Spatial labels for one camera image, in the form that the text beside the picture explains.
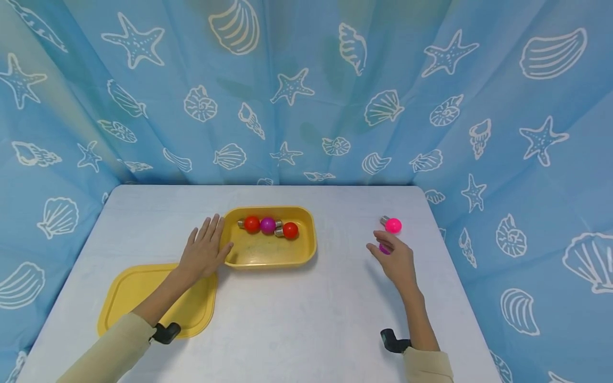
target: yellow lid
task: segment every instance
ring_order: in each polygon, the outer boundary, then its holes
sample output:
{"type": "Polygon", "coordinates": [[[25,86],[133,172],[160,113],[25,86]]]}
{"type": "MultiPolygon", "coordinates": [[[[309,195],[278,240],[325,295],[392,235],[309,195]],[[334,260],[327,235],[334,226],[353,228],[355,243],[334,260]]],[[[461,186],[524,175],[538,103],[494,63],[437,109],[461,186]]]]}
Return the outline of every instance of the yellow lid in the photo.
{"type": "Polygon", "coordinates": [[[315,221],[311,213],[300,206],[253,206],[230,210],[225,216],[219,248],[230,241],[234,242],[234,247],[226,257],[226,265],[233,268],[298,267],[313,258],[317,251],[315,221]],[[237,225],[239,219],[248,216],[260,220],[271,217],[282,220],[284,224],[293,222],[298,225],[298,237],[288,240],[262,232],[249,234],[237,225]]]}
{"type": "MultiPolygon", "coordinates": [[[[124,270],[111,284],[98,319],[98,335],[102,336],[119,318],[132,311],[147,298],[177,264],[141,265],[124,270]]],[[[202,332],[213,317],[217,275],[201,279],[189,289],[159,321],[167,327],[181,326],[177,338],[190,338],[202,332]]]]}

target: blue fabric backdrop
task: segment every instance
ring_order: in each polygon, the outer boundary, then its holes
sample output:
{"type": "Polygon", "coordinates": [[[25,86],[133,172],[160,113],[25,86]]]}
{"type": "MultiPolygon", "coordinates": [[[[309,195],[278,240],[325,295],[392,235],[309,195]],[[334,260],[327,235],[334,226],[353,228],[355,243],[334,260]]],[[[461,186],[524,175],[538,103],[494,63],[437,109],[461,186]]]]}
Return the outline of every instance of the blue fabric backdrop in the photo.
{"type": "Polygon", "coordinates": [[[1,1],[0,381],[120,183],[416,184],[504,383],[613,380],[612,16],[1,1]]]}

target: beige sleeve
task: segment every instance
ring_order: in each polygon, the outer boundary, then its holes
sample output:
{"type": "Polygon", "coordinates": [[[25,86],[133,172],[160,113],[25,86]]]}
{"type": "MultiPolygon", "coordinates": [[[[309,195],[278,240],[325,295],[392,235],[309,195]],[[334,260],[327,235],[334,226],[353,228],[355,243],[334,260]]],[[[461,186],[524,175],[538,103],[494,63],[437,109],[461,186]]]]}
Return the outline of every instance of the beige sleeve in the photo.
{"type": "Polygon", "coordinates": [[[124,315],[60,377],[58,383],[115,383],[145,354],[155,331],[138,315],[124,315]]]}
{"type": "Polygon", "coordinates": [[[447,354],[441,351],[405,351],[406,380],[409,383],[453,383],[454,374],[447,354]]]}

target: right hand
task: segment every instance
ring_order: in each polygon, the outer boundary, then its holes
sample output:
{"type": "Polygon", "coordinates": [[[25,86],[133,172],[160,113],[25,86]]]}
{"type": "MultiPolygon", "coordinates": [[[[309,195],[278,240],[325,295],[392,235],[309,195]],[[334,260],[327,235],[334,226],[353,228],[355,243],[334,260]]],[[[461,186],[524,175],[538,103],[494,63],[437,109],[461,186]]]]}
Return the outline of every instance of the right hand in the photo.
{"type": "Polygon", "coordinates": [[[395,235],[388,232],[377,230],[375,231],[375,238],[377,242],[382,243],[387,248],[390,254],[383,254],[379,250],[379,246],[372,243],[367,244],[366,247],[377,258],[383,267],[383,272],[396,288],[401,290],[406,287],[417,286],[413,250],[395,235]]]}
{"type": "Polygon", "coordinates": [[[219,249],[223,230],[224,218],[218,214],[213,219],[207,217],[200,230],[192,230],[177,267],[185,280],[194,284],[200,278],[211,276],[224,263],[234,244],[228,242],[223,249],[219,249]]]}

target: white table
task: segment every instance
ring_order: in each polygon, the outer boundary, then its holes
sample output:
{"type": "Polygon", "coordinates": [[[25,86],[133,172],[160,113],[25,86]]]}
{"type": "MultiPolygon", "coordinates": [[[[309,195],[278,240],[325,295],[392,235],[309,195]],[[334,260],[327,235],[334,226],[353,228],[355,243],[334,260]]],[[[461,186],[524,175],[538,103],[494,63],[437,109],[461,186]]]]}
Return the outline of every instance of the white table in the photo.
{"type": "Polygon", "coordinates": [[[318,253],[293,270],[219,272],[203,333],[153,344],[122,382],[404,382],[379,332],[408,337],[402,302],[365,248],[382,215],[403,222],[419,285],[457,383],[498,382],[487,346],[421,189],[412,186],[119,186],[102,210],[21,373],[55,382],[97,339],[124,269],[176,262],[206,216],[248,205],[311,211],[318,253]]]}

